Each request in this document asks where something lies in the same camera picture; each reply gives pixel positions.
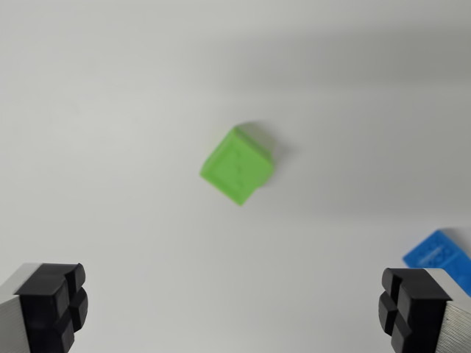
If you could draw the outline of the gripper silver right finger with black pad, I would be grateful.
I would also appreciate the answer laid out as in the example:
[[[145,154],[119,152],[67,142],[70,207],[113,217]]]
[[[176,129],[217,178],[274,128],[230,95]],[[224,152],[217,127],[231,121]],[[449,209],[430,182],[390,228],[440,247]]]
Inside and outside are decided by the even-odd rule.
[[[381,282],[378,317],[395,352],[470,351],[470,295],[445,270],[387,268]]]

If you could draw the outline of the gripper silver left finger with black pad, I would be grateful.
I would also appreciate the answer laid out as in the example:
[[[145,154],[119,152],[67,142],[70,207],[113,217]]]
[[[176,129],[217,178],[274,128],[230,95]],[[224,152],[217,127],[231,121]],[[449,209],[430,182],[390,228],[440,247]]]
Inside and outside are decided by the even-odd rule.
[[[69,352],[88,314],[82,264],[24,263],[1,284],[2,352]]]

